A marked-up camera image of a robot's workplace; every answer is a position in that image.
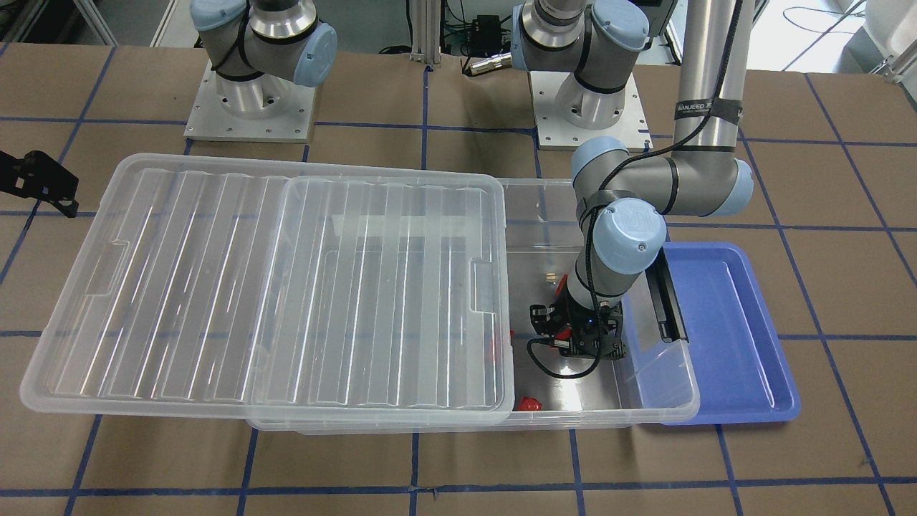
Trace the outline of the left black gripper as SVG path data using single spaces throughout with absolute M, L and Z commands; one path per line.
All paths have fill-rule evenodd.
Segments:
M 550 306 L 534 304 L 529 307 L 529 319 L 538 338 L 529 341 L 529 356 L 537 362 L 532 346 L 535 343 L 559 349 L 564 357 L 620 360 L 628 354 L 623 342 L 622 304 L 600 303 L 598 312 L 582 307 L 571 297 L 565 275 L 554 291 Z M 571 327 L 569 348 L 552 346 L 552 337 L 567 326 Z

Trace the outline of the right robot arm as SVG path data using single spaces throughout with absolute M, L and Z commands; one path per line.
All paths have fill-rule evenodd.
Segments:
M 323 84 L 337 32 L 312 1 L 193 1 L 193 27 L 210 62 L 213 98 L 235 120 L 271 120 L 299 92 Z M 49 204 L 75 218 L 78 177 L 40 150 L 2 153 L 2 193 Z

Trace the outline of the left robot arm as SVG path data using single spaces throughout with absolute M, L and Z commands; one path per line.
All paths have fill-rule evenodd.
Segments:
M 620 360 L 623 298 L 640 279 L 656 283 L 668 235 L 665 216 L 731 216 L 754 189 L 736 156 L 744 117 L 754 1 L 691 1 L 669 144 L 638 149 L 610 132 L 628 104 L 628 84 L 650 42 L 639 1 L 525 1 L 513 9 L 512 65 L 563 73 L 554 99 L 567 123 L 590 132 L 570 161 L 576 225 L 584 249 L 547 305 L 529 317 L 525 350 Z

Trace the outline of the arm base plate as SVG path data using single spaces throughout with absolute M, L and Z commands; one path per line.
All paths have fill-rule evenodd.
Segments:
M 230 143 L 308 143 L 317 89 L 271 75 L 226 80 L 206 63 L 184 137 Z
M 635 78 L 612 94 L 585 89 L 566 72 L 529 73 L 538 147 L 573 151 L 591 138 L 610 136 L 630 151 L 651 149 L 651 136 Z

